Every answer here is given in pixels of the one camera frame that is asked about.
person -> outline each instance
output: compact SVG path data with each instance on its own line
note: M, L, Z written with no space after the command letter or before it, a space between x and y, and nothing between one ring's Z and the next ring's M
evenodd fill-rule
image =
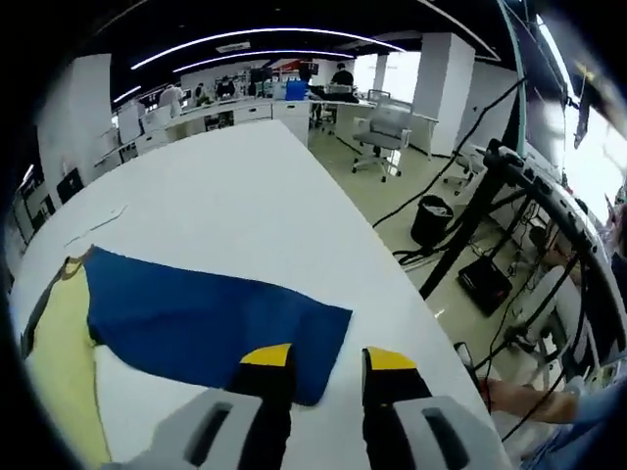
M181 102L183 101L183 90L172 84L168 85L166 89L159 95L159 108L170 106L170 116L172 118L181 114Z
M201 81L194 90L194 106L201 106L205 99L205 84Z
M481 381L481 396L493 411L503 411L520 418L543 400L546 392L491 378ZM627 375L613 384L588 395L553 392L529 417L531 421L558 424L547 441L522 456L522 470L575 470L620 468L618 462L603 462L609 452L622 453L616 444L624 439L627 419Z
M235 94L235 85L228 79L228 76L224 76L222 81L217 85L216 96L223 98L226 96L232 97Z
M344 64L338 64L337 71L333 75L333 78L331 78L331 83L353 86L354 81L353 74L346 70L346 66Z

white table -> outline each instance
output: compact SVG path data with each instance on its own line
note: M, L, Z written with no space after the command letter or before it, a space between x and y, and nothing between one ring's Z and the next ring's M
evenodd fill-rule
M64 247L122 207L119 218ZM341 188L280 122L242 124L169 144L74 196L24 254L11 298L21 329L65 256L90 244L275 283L353 311L321 402L292 411L283 468L369 468L361 404L362 348L369 345L410 357L434 395L450 395L492 426L425 301ZM150 401L159 399L160 389L151 388ZM105 428L109 413L132 416L127 399L98 400ZM106 429L116 446L127 445L128 432Z

black trash bin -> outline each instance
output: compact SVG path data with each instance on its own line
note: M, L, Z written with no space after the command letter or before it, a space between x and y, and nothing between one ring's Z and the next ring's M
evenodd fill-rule
M452 219L453 209L439 196L428 194L418 203L411 237L422 248L434 248L444 240Z

blue box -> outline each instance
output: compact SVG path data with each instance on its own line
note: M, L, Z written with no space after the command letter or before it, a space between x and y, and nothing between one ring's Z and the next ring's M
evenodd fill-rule
M287 82L285 90L286 101L303 101L307 92L307 83L300 80L290 80Z

person's arm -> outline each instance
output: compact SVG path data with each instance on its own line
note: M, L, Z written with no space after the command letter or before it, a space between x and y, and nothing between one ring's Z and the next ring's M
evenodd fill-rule
M501 380L486 379L482 382L482 397L488 399L486 387L490 388L490 401L493 411L504 411L514 416L525 416L544 397L540 392L529 387L513 385ZM529 418L552 424L571 423L577 414L578 397L572 394L554 392Z

